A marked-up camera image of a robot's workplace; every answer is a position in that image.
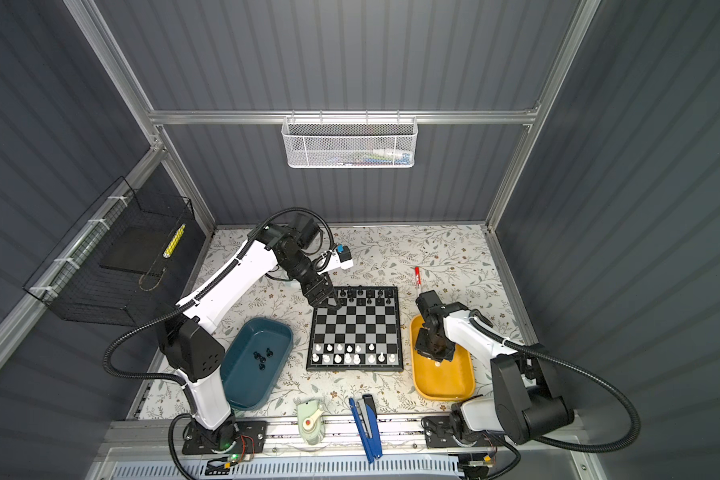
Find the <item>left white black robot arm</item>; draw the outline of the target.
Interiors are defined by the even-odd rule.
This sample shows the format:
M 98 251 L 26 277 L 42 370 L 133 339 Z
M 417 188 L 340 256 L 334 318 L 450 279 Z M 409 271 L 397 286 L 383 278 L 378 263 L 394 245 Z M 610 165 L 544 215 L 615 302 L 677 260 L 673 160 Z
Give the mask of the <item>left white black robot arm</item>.
M 198 436 L 209 442 L 212 450 L 228 451 L 237 443 L 239 431 L 221 380 L 225 349 L 213 335 L 223 317 L 260 278 L 275 269 L 297 281 L 308 304 L 317 307 L 333 294 L 330 271 L 352 265 L 350 248 L 336 242 L 320 215 L 302 207 L 281 210 L 256 225 L 233 256 L 172 311 L 114 340 L 103 354 L 103 368 L 118 378 L 178 384 Z M 114 366 L 115 351 L 151 327 L 160 330 L 159 348 L 172 372 L 130 372 Z

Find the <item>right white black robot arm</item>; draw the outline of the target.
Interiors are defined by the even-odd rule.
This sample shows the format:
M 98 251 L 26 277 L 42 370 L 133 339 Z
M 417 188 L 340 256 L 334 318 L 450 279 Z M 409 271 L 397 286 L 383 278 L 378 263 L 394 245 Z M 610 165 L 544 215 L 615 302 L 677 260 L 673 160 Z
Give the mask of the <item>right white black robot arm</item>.
M 449 362 L 458 346 L 490 368 L 494 412 L 478 398 L 457 406 L 456 417 L 467 429 L 500 430 L 516 444 L 535 441 L 567 451 L 610 453 L 631 446 L 641 432 L 638 410 L 611 382 L 590 370 L 549 354 L 540 344 L 518 344 L 500 335 L 477 309 L 461 302 L 444 303 L 433 291 L 415 300 L 423 327 L 415 350 L 436 362 Z M 565 398 L 560 369 L 593 382 L 608 392 L 626 411 L 627 432 L 619 439 L 599 444 L 577 444 L 551 438 L 550 433 L 574 421 L 574 406 Z

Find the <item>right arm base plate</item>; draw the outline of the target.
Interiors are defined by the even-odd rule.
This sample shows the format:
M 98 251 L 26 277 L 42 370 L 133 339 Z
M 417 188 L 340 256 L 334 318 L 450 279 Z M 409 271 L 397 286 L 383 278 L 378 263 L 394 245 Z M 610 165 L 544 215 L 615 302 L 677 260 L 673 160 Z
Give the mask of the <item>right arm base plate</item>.
M 494 447 L 482 433 L 457 433 L 449 416 L 425 416 L 421 419 L 420 424 L 424 432 L 426 447 L 429 449 Z

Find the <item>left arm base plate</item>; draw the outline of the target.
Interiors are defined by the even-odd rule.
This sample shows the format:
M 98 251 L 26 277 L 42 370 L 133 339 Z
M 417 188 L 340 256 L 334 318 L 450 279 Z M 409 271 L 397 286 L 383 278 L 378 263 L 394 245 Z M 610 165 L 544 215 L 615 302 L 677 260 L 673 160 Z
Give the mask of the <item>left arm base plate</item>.
M 182 433 L 184 455 L 243 454 L 263 452 L 267 437 L 266 421 L 227 421 L 209 430 L 191 420 Z

